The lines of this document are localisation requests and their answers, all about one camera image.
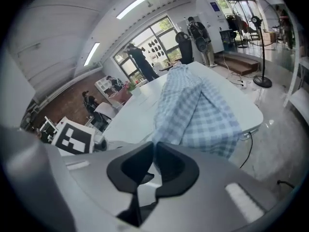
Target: ceiling light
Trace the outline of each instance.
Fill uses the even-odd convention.
[[[96,49],[97,49],[99,44],[100,44],[99,42],[95,43],[95,45],[93,46],[93,48],[91,49],[91,51],[90,51],[90,53],[89,53],[89,55],[87,57],[87,60],[86,60],[86,62],[84,64],[84,66],[89,64],[89,62],[90,62],[92,56],[94,55],[94,53],[95,53],[95,51],[96,51]]]
[[[135,2],[131,3],[128,7],[126,7],[118,16],[117,19],[122,19],[127,13],[133,10],[137,5],[144,2],[145,0],[136,0]]]

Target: brown wall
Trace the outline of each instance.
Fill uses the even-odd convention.
[[[89,90],[89,95],[96,97],[99,103],[108,103],[95,86],[95,82],[104,76],[105,74],[99,71],[63,91],[38,113],[33,122],[34,127],[39,127],[45,121],[44,116],[55,124],[66,116],[69,120],[84,125],[88,121],[86,117],[89,114],[83,104],[82,92]]]

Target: beige pants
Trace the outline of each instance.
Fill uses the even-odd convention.
[[[206,66],[214,65],[213,48],[211,43],[207,44],[206,52],[201,52],[201,54]]]

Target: potted plant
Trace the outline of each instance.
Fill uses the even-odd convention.
[[[139,96],[141,94],[140,88],[136,87],[134,82],[126,82],[125,88],[134,96]]]

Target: blue and white gingham fabric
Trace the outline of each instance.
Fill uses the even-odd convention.
[[[154,144],[188,146],[227,159],[241,134],[239,123],[217,88],[193,75],[186,65],[169,71],[154,121]]]

